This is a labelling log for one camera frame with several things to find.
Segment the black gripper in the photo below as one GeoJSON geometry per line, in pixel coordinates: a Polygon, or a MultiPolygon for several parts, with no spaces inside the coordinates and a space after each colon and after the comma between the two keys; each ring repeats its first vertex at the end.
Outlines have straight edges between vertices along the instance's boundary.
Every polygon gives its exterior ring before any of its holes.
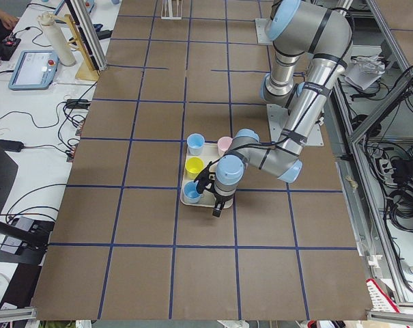
{"type": "Polygon", "coordinates": [[[216,179],[216,173],[212,171],[212,166],[219,160],[210,161],[205,168],[195,178],[193,182],[193,201],[199,202],[203,197],[203,192],[208,191],[215,198],[212,211],[214,217],[220,217],[224,205],[236,193],[236,185],[226,186],[216,179]]]}

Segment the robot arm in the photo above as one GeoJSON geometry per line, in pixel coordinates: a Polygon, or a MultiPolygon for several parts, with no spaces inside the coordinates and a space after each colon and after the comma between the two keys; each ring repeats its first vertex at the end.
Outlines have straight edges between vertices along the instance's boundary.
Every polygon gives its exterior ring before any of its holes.
{"type": "Polygon", "coordinates": [[[261,84],[268,104],[288,111],[279,136],[261,143],[251,129],[241,129],[230,147],[195,178],[197,193],[213,194],[213,216],[220,217],[232,200],[249,165],[287,183],[302,169],[300,153],[350,59],[354,22],[346,4],[325,8],[305,1],[274,1],[266,36],[274,48],[274,63],[261,84]]]}

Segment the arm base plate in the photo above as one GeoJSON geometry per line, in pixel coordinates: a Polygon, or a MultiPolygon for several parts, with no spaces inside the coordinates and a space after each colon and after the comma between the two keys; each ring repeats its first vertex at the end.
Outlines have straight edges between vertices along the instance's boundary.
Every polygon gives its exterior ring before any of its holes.
{"type": "Polygon", "coordinates": [[[257,43],[260,45],[271,45],[279,35],[279,26],[269,18],[256,18],[255,27],[257,43]]]}
{"type": "MultiPolygon", "coordinates": [[[[267,104],[266,109],[271,141],[277,141],[289,117],[288,110],[274,104],[267,104]]],[[[307,146],[324,146],[322,132],[319,124],[313,125],[313,128],[307,139],[307,146]]]]}

